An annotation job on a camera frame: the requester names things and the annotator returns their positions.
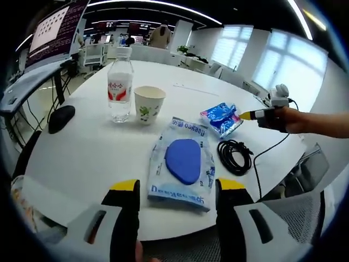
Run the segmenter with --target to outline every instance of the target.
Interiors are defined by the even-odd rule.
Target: window blind
[[[212,60],[237,69],[252,35],[251,26],[226,26],[213,51]]]
[[[273,31],[253,81],[270,90],[285,84],[301,111],[310,111],[322,86],[327,53],[294,35]]]

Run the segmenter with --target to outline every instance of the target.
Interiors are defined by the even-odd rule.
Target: bottle cap
[[[130,47],[117,47],[116,56],[131,56],[132,48]]]

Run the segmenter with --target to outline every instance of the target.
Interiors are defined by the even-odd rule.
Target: plastic bottle
[[[116,48],[116,60],[108,72],[108,100],[114,122],[123,123],[130,115],[133,68],[132,48]]]

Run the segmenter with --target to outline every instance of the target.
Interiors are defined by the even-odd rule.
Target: wall
[[[328,60],[326,74],[317,99],[310,112],[334,114],[349,112],[349,77],[332,60]],[[307,134],[307,145],[320,145],[330,168],[318,185],[323,189],[330,184],[349,163],[349,139],[335,139],[326,136]]]
[[[177,53],[177,48],[181,45],[186,45],[188,37],[192,29],[192,23],[179,20],[176,23],[176,28],[173,31],[171,42],[169,44],[169,50]]]
[[[210,61],[221,31],[222,28],[193,31],[189,41],[189,46],[191,46],[190,52]]]
[[[243,55],[237,72],[242,74],[247,81],[252,81],[255,69],[262,58],[264,49],[267,45],[270,32],[254,29],[251,38],[247,44],[245,54]]]

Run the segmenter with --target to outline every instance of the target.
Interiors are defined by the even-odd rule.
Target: human hand
[[[136,262],[143,262],[143,246],[139,240],[137,240],[136,242]],[[161,261],[159,259],[152,258],[148,262],[161,262]]]
[[[275,116],[286,123],[286,130],[290,134],[307,133],[306,113],[284,106],[275,110]]]

